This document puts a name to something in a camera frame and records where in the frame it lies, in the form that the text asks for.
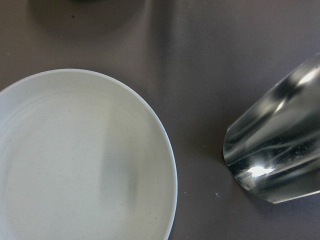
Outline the cream round plate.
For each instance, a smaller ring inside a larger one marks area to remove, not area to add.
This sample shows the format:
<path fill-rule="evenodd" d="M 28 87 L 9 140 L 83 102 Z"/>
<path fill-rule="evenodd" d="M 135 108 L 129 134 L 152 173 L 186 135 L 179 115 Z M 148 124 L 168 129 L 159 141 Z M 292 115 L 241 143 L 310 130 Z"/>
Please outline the cream round plate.
<path fill-rule="evenodd" d="M 1 239 L 166 240 L 177 194 L 161 121 L 120 81 L 57 69 L 1 91 Z"/>

